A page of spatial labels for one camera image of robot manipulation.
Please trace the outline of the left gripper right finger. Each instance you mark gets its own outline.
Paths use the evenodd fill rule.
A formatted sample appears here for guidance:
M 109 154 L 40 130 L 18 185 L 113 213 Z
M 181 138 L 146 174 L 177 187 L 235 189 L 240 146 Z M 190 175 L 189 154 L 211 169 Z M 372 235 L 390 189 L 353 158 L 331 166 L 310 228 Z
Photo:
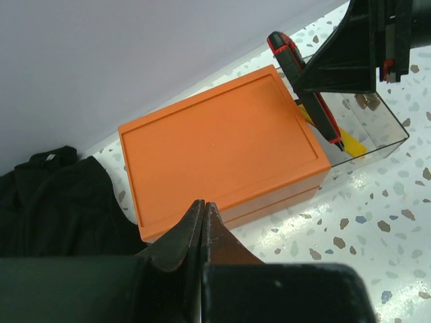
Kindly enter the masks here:
M 202 227 L 203 322 L 375 322 L 365 285 L 339 263 L 265 264 L 208 203 Z

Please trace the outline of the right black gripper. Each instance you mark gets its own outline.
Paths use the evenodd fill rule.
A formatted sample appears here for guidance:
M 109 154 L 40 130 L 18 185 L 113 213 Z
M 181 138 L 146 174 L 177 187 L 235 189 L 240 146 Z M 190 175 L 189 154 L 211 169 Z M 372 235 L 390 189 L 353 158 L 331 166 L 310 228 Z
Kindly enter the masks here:
M 350 1 L 293 86 L 304 93 L 372 93 L 376 63 L 381 81 L 400 82 L 411 49 L 429 45 L 430 0 Z

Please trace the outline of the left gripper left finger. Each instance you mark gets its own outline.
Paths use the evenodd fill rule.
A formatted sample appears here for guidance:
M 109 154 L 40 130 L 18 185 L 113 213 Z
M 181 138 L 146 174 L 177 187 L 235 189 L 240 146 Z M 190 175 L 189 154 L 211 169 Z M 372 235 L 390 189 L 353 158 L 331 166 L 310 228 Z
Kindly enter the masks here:
M 2 322 L 198 322 L 205 203 L 133 256 L 4 258 Z

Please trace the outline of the clear acrylic drawer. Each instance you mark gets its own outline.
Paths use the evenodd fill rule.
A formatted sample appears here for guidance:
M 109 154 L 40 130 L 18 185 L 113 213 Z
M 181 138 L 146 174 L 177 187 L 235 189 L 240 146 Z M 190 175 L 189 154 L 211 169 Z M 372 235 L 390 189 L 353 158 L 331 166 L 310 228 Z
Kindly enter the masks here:
M 327 142 L 315 128 L 312 131 L 330 161 L 333 173 L 352 172 L 389 157 L 407 139 L 408 132 L 378 93 L 323 93 L 341 130 L 365 147 L 357 157 Z

